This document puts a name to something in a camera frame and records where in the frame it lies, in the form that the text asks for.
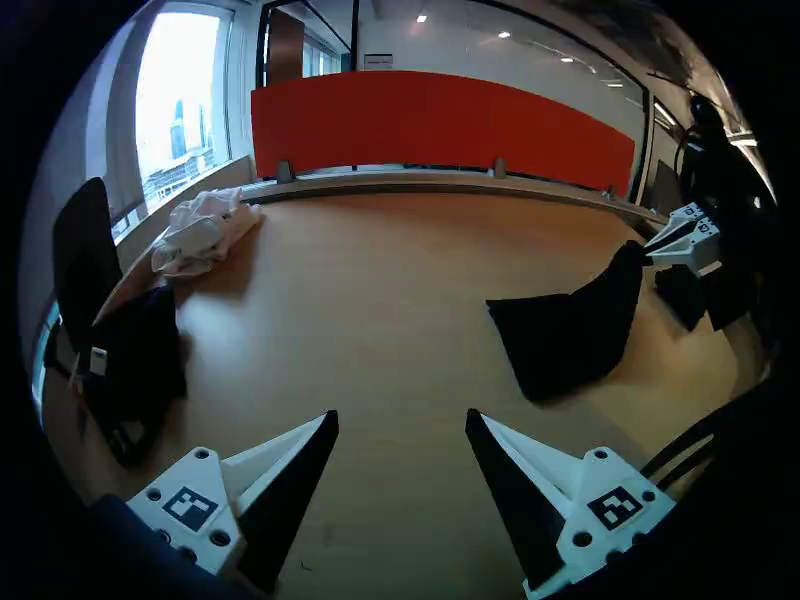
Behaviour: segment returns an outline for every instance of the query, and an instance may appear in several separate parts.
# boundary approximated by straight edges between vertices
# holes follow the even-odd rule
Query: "office desk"
[[[638,239],[609,213],[448,194],[262,210],[227,262],[176,284],[188,398],[152,458],[126,473],[90,427],[65,469],[87,498],[128,497],[196,445],[227,456],[338,409],[284,598],[516,598],[522,573],[464,434],[468,408],[641,466],[760,375],[747,323],[713,332],[704,318],[687,333],[647,269],[617,368],[547,408],[522,396],[484,300],[589,281]]]

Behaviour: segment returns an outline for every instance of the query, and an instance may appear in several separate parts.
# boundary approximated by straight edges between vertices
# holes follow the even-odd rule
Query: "sign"
[[[385,71],[394,64],[392,54],[365,54],[364,71]]]

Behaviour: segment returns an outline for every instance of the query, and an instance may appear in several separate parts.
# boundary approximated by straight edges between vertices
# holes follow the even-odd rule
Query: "ceiling light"
[[[661,106],[658,102],[653,102],[653,106],[656,107],[656,110],[661,113],[661,116],[664,117],[670,125],[675,127],[675,125],[678,124],[675,119],[672,118],[672,115],[667,112],[667,109]]]
[[[758,146],[758,142],[755,138],[741,138],[738,140],[731,140],[731,145],[733,146]]]

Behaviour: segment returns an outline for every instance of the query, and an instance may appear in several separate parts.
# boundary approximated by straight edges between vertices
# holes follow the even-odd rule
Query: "skyscraper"
[[[172,142],[172,158],[179,158],[186,154],[186,133],[183,130],[183,100],[175,104],[175,120],[169,128],[169,137]]]
[[[206,147],[206,119],[202,104],[200,105],[200,147]]]

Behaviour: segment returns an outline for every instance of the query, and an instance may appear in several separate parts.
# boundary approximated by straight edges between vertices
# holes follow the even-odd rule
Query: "white robot part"
[[[500,448],[564,519],[556,541],[564,566],[535,589],[526,579],[523,589],[529,600],[545,598],[601,569],[675,506],[609,448],[594,448],[579,459],[480,416]]]
[[[694,225],[678,239],[661,245],[659,242],[674,234],[680,228]],[[703,210],[692,203],[670,214],[667,225],[647,244],[655,249],[647,252],[654,265],[686,265],[696,274],[719,260],[719,228],[705,215]]]
[[[162,541],[212,575],[234,576],[247,541],[238,519],[319,430],[321,415],[220,460],[195,448],[128,501]]]

